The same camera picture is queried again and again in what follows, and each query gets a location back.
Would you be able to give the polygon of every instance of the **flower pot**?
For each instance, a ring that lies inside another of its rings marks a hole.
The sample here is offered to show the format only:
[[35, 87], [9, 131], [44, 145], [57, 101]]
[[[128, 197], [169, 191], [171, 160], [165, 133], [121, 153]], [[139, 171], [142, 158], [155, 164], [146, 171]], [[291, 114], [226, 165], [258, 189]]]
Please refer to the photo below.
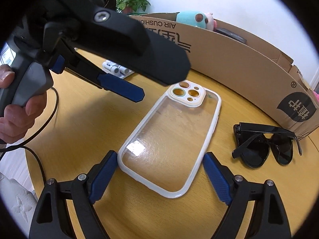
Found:
[[122, 10], [122, 13], [128, 14], [128, 13], [132, 13], [133, 9], [131, 7], [125, 7], [124, 10]]

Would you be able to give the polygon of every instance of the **metal screw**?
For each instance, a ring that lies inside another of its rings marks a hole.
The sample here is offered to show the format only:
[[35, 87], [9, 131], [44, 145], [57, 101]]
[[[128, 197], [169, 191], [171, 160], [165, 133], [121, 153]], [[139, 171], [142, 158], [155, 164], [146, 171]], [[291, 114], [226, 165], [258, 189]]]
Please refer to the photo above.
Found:
[[47, 184], [51, 185], [54, 183], [54, 179], [53, 178], [50, 178], [47, 180]]
[[243, 177], [241, 175], [236, 175], [235, 176], [235, 180], [237, 180], [238, 182], [242, 182], [243, 181]]
[[267, 180], [266, 183], [267, 183], [268, 186], [274, 185], [274, 182], [272, 180]]
[[96, 15], [94, 16], [94, 20], [97, 23], [101, 23], [106, 21], [108, 18], [110, 17], [110, 14], [108, 12], [98, 12], [96, 13]]
[[79, 181], [83, 181], [83, 180], [85, 180], [87, 178], [87, 176], [85, 175], [85, 174], [80, 174], [79, 176], [78, 176], [78, 180]]

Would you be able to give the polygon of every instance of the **potted plant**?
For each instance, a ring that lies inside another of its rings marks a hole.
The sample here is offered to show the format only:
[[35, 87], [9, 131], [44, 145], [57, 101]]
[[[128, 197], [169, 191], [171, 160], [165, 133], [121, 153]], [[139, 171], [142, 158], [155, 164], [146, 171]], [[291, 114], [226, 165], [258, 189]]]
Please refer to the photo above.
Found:
[[117, 11], [126, 14], [136, 12], [139, 8], [145, 12], [148, 5], [151, 4], [147, 0], [116, 0]]

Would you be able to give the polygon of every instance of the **wooden table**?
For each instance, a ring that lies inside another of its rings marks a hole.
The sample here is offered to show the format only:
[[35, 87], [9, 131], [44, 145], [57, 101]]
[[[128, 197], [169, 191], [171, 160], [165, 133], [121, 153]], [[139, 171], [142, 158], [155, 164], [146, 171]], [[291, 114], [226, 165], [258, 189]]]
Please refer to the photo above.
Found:
[[[103, 59], [80, 51], [98, 66]], [[60, 95], [56, 117], [29, 147], [39, 156], [47, 178], [57, 181], [74, 179], [99, 163], [109, 150], [118, 151], [144, 115], [167, 88], [133, 74], [127, 80], [142, 87], [145, 98], [133, 103], [116, 94], [100, 90], [69, 73], [53, 76]], [[190, 71], [188, 80], [217, 92], [222, 98], [218, 124], [210, 142], [223, 165], [248, 181], [263, 183], [272, 179], [283, 200], [292, 233], [295, 233], [312, 207], [318, 194], [319, 153], [306, 137], [288, 166], [280, 166], [272, 154], [259, 169], [250, 169], [232, 159], [235, 148], [232, 127], [239, 122], [276, 125], [252, 103], [216, 81]], [[45, 112], [28, 132], [30, 136], [51, 114], [55, 104], [53, 91], [48, 92]], [[37, 162], [27, 153], [28, 167], [38, 197], [43, 182]], [[244, 238], [251, 217], [253, 202], [248, 204], [237, 238]], [[78, 238], [84, 238], [72, 202], [68, 202]], [[209, 239], [220, 223], [226, 205], [221, 203], [201, 166], [189, 191], [177, 199], [167, 199], [138, 183], [119, 168], [95, 210], [111, 239]]]

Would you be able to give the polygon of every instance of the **sunglasses frame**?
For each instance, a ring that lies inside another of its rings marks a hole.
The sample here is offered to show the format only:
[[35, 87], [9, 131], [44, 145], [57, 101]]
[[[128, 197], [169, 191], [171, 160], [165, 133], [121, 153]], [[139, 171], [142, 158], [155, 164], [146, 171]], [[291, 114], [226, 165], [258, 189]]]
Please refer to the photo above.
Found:
[[[258, 136], [261, 136], [263, 134], [282, 134], [282, 135], [285, 135], [289, 138], [291, 138], [292, 140], [295, 139], [296, 142], [297, 142], [297, 146], [298, 146], [298, 151], [299, 151], [299, 154], [302, 155], [302, 150], [301, 150], [301, 146], [299, 144], [299, 141], [298, 141], [298, 138], [296, 137], [295, 133], [290, 131], [290, 130], [287, 130], [287, 129], [284, 129], [284, 128], [281, 128], [281, 127], [276, 127], [276, 126], [270, 126], [270, 125], [264, 125], [264, 124], [256, 124], [256, 123], [245, 123], [245, 122], [240, 122], [239, 124], [237, 125], [234, 125], [233, 126], [233, 130], [234, 130], [234, 134], [235, 134], [235, 137], [236, 137], [236, 143], [237, 143], [237, 146], [239, 145], [239, 137], [238, 137], [238, 133], [239, 132], [252, 132], [252, 133], [255, 133], [253, 136], [251, 136], [250, 138], [248, 138], [245, 142], [243, 142], [240, 146], [238, 146], [233, 152], [232, 152], [232, 157], [233, 158], [237, 158], [240, 156], [240, 158], [242, 159], [242, 161], [250, 166], [250, 167], [253, 167], [253, 168], [257, 168], [257, 167], [260, 167], [264, 164], [264, 162], [266, 161], [266, 159], [268, 158], [269, 156], [269, 150], [271, 148], [271, 145], [269, 143], [269, 140], [270, 139], [267, 139], [265, 136], [264, 138], [266, 139], [266, 143], [268, 144], [269, 146], [269, 149], [268, 149], [268, 154], [267, 156], [265, 157], [265, 159], [263, 160], [263, 162], [258, 165], [258, 166], [253, 166], [251, 164], [249, 164], [245, 158], [242, 156], [244, 150], [248, 147], [248, 145], [254, 140], [256, 139]], [[291, 140], [291, 144], [290, 144], [290, 147], [291, 147], [291, 160], [292, 160], [292, 155], [293, 155], [293, 147], [292, 147], [292, 140]], [[283, 163], [280, 163], [278, 161], [278, 159], [276, 158], [276, 156], [274, 155], [276, 161], [281, 164], [281, 165], [287, 165], [291, 162], [288, 161], [286, 164], [283, 164]]]

